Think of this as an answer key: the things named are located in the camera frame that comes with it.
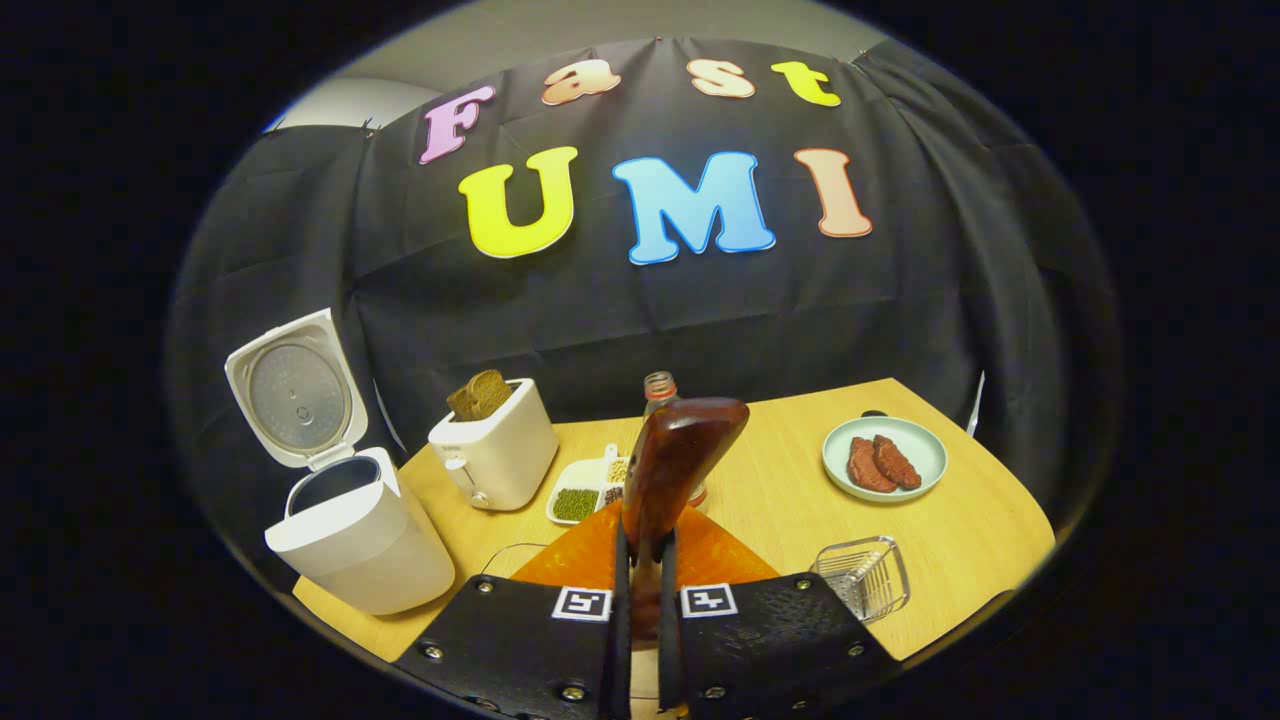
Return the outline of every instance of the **letter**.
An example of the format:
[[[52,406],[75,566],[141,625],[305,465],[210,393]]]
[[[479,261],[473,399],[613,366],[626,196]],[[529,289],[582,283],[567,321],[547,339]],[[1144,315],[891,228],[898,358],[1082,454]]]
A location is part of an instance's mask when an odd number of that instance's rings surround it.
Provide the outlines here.
[[[581,60],[564,65],[547,77],[548,87],[543,92],[543,102],[563,105],[582,95],[596,95],[612,90],[622,78],[613,74],[607,60]]]
[[[826,105],[827,108],[840,105],[838,95],[827,92],[818,85],[818,81],[828,82],[827,76],[819,73],[818,70],[810,70],[809,65],[791,61],[769,65],[769,69],[776,73],[782,73],[787,78],[787,83],[791,85],[791,91],[801,99],[808,100],[814,105]]]
[[[685,68],[694,76],[694,87],[705,95],[721,97],[750,97],[755,86],[746,79],[742,68],[726,60],[690,60]]]
[[[858,237],[872,232],[872,222],[858,209],[854,186],[849,183],[845,165],[849,155],[837,150],[810,147],[796,150],[796,160],[813,173],[822,201],[822,220],[818,229],[828,237]]]
[[[707,250],[716,213],[723,229],[716,246],[726,252],[749,252],[773,247],[776,237],[760,215],[751,170],[756,161],[746,152],[717,152],[707,160],[694,191],[666,161],[636,158],[613,168],[613,177],[627,183],[636,214],[636,245],[628,256],[636,265],[666,263],[680,254],[662,224],[671,220],[694,252]]]
[[[516,258],[547,250],[573,224],[573,187],[568,161],[577,158],[576,147],[552,147],[531,156],[526,165],[538,170],[543,183],[543,217],[531,224],[515,227],[507,215],[507,178],[511,165],[494,165],[471,173],[458,183],[467,196],[467,222],[471,242],[490,258]]]
[[[497,91],[492,85],[486,85],[456,100],[449,100],[444,105],[428,110],[425,115],[428,122],[426,152],[422,152],[419,164],[425,165],[440,155],[462,147],[462,138],[453,132],[453,128],[471,129],[471,126],[476,124],[476,118],[480,117],[480,109],[476,108],[476,102],[492,100],[494,95],[497,95]]]

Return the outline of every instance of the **plate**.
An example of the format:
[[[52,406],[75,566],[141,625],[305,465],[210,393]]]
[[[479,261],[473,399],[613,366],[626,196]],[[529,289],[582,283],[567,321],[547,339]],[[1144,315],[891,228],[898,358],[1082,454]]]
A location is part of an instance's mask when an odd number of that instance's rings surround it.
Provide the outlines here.
[[[552,496],[547,498],[547,519],[558,525],[576,525],[579,523],[579,520],[563,520],[552,512],[552,509],[556,507],[556,498],[564,489],[591,489],[599,492],[599,496],[595,498],[595,510],[599,510],[603,506],[600,500],[604,496],[604,491],[611,487],[607,479],[609,477],[609,465],[614,460],[628,460],[628,457],[618,457],[618,446],[609,443],[604,448],[603,457],[570,462],[561,470],[559,478],[556,478],[556,486],[552,487]]]
[[[893,441],[920,474],[920,487],[874,492],[860,488],[849,479],[849,446],[855,437],[876,439],[876,436]],[[905,502],[929,492],[938,484],[938,479],[947,470],[947,448],[937,436],[910,420],[887,416],[858,418],[831,430],[822,443],[822,464],[827,468],[832,482],[849,495],[870,502]]]

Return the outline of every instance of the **light blue plate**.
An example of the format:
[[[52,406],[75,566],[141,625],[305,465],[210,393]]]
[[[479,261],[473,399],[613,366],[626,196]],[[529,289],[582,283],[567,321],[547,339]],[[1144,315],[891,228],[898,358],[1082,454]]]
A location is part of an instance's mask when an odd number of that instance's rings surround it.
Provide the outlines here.
[[[920,474],[920,487],[915,489],[897,488],[893,492],[874,492],[863,489],[849,479],[849,450],[855,437],[869,441],[884,436],[911,461]],[[904,502],[929,492],[938,484],[938,478],[947,471],[947,450],[942,441],[929,430],[901,418],[858,418],[831,430],[822,443],[822,464],[827,468],[840,489],[870,502]]]

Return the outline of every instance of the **blue letter m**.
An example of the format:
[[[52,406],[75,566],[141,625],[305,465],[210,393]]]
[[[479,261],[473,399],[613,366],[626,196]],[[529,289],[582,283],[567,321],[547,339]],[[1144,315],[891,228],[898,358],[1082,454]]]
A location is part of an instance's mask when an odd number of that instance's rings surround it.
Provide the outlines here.
[[[707,250],[712,223],[719,211],[723,229],[716,247],[724,252],[748,252],[773,247],[774,236],[764,227],[755,197],[751,169],[755,156],[746,152],[717,152],[707,160],[698,190],[689,187],[676,170],[658,158],[636,158],[613,168],[613,177],[627,183],[636,213],[636,265],[666,263],[680,254],[662,225],[666,217],[694,252]]]

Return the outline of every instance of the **pink letter f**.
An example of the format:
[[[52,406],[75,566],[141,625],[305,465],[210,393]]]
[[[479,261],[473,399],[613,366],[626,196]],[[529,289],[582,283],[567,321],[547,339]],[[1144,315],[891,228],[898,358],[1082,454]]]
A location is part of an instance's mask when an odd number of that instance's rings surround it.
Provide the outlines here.
[[[426,152],[422,152],[420,164],[430,163],[440,155],[453,152],[462,147],[462,138],[454,135],[453,128],[470,129],[480,117],[476,102],[490,100],[497,91],[492,85],[471,91],[456,100],[449,100],[444,105],[430,109],[426,113]]]

